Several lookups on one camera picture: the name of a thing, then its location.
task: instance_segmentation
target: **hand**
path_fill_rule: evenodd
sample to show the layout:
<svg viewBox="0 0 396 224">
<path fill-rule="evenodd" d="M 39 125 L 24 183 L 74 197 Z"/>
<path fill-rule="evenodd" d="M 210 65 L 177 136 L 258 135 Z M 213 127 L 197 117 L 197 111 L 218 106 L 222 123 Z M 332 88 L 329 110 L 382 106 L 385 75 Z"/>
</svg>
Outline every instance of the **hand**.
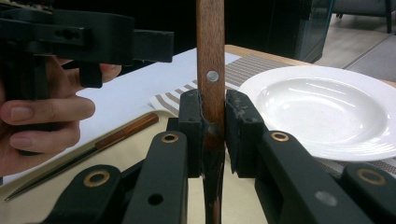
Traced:
<svg viewBox="0 0 396 224">
<path fill-rule="evenodd" d="M 37 166 L 78 142 L 79 121 L 92 116 L 95 107 L 91 100 L 76 95 L 83 88 L 79 84 L 77 68 L 62 68 L 69 62 L 48 57 L 48 100 L 6 102 L 4 84 L 0 80 L 0 176 Z M 110 64 L 100 64 L 100 68 L 104 82 L 116 77 L 121 70 L 119 65 Z M 18 125 L 50 122 L 56 123 L 53 132 L 14 131 Z M 17 148 L 42 154 L 22 156 Z"/>
</svg>

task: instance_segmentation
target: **black plastic part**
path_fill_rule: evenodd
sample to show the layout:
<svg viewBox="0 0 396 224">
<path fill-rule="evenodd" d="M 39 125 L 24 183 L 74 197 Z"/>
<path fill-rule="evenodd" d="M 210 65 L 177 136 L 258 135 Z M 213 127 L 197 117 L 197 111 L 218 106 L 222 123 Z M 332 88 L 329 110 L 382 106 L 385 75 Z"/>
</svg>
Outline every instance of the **black plastic part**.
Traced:
<svg viewBox="0 0 396 224">
<path fill-rule="evenodd" d="M 85 184 L 87 178 L 92 186 Z M 120 171 L 114 166 L 95 165 L 73 179 L 42 223 L 119 223 L 123 199 Z"/>
<path fill-rule="evenodd" d="M 154 136 L 121 223 L 187 223 L 187 138 Z"/>
<path fill-rule="evenodd" d="M 375 223 L 396 223 L 396 179 L 368 163 L 346 166 L 339 184 Z"/>
<path fill-rule="evenodd" d="M 144 160 L 122 171 L 121 173 L 122 183 L 124 185 L 125 191 L 134 189 L 134 186 L 136 185 L 137 182 L 137 178 L 139 177 L 140 171 L 142 170 L 143 164 L 144 164 Z"/>
<path fill-rule="evenodd" d="M 101 88 L 103 81 L 99 63 L 79 63 L 79 82 L 82 87 Z"/>
<path fill-rule="evenodd" d="M 8 55 L 1 77 L 4 81 L 7 100 L 42 100 L 49 98 L 45 58 L 30 53 L 14 51 Z M 54 130 L 53 123 L 30 124 L 15 127 L 16 132 Z M 19 150 L 22 156 L 33 156 L 40 153 Z"/>
<path fill-rule="evenodd" d="M 54 10 L 53 23 L 64 27 L 68 40 L 81 36 L 67 31 L 68 27 L 80 27 L 90 31 L 86 45 L 58 44 L 54 53 L 80 62 L 114 63 L 128 65 L 134 59 L 134 19 L 114 14 Z"/>
<path fill-rule="evenodd" d="M 265 133 L 259 152 L 255 187 L 268 223 L 373 223 L 291 134 Z"/>
<path fill-rule="evenodd" d="M 136 60 L 171 63 L 173 55 L 173 32 L 134 30 L 134 58 Z"/>
<path fill-rule="evenodd" d="M 180 95 L 178 129 L 189 139 L 189 177 L 199 177 L 202 172 L 205 121 L 201 115 L 201 104 L 201 94 L 198 90 L 186 91 Z"/>
<path fill-rule="evenodd" d="M 228 90 L 225 117 L 232 171 L 239 177 L 256 177 L 257 144 L 268 131 L 262 116 L 244 93 Z"/>
<path fill-rule="evenodd" d="M 15 8 L 5 10 L 0 13 L 2 18 L 16 21 L 38 22 L 38 23 L 52 23 L 52 15 L 39 11 L 30 10 L 27 8 Z"/>
<path fill-rule="evenodd" d="M 169 118 L 166 131 L 178 131 L 178 118 Z"/>
</svg>

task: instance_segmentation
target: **striped cloth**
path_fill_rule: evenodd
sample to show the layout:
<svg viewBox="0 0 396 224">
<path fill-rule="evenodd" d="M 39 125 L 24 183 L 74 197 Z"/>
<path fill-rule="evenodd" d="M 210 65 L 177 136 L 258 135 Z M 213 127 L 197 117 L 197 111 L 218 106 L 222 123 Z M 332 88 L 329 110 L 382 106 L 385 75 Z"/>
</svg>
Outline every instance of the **striped cloth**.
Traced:
<svg viewBox="0 0 396 224">
<path fill-rule="evenodd" d="M 261 72 L 270 69 L 292 66 L 285 63 L 278 63 L 267 60 L 255 55 L 248 55 L 242 57 L 225 66 L 225 81 L 227 90 L 238 90 L 250 77 L 253 77 Z M 180 89 L 170 91 L 167 93 L 152 96 L 149 100 L 151 105 L 158 110 L 170 111 L 175 116 L 178 115 L 178 107 L 181 93 L 189 90 L 197 89 L 197 81 L 186 84 Z M 328 173 L 339 176 L 344 167 L 350 162 L 347 161 L 329 161 L 323 159 L 316 159 L 320 166 L 323 167 Z M 396 177 L 396 158 L 382 160 L 382 161 L 369 161 L 368 163 L 379 167 L 391 175 Z"/>
</svg>

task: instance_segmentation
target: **black chair leg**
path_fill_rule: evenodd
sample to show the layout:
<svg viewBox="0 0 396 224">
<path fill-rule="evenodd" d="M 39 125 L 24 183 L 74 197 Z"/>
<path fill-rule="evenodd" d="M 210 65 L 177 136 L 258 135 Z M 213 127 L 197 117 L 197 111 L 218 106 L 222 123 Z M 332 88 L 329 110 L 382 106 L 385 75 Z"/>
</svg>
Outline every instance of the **black chair leg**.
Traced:
<svg viewBox="0 0 396 224">
<path fill-rule="evenodd" d="M 392 15 L 387 14 L 387 33 L 392 33 Z"/>
</svg>

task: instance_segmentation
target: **wooden stick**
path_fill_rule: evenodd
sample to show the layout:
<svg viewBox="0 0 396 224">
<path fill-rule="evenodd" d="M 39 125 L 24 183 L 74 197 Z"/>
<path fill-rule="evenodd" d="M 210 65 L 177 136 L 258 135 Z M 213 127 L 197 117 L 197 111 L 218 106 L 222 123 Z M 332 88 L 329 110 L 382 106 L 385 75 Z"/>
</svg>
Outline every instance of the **wooden stick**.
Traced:
<svg viewBox="0 0 396 224">
<path fill-rule="evenodd" d="M 95 147 L 99 150 L 111 147 L 117 144 L 119 141 L 122 141 L 123 139 L 146 129 L 148 126 L 158 122 L 158 120 L 158 115 L 156 115 L 155 113 L 149 113 L 145 117 L 134 122 L 133 124 L 128 125 L 125 128 L 100 140 L 95 144 Z"/>
<path fill-rule="evenodd" d="M 205 222 L 221 223 L 224 166 L 224 1 L 197 0 L 197 80 L 203 115 L 209 122 L 205 134 L 203 172 Z"/>
</svg>

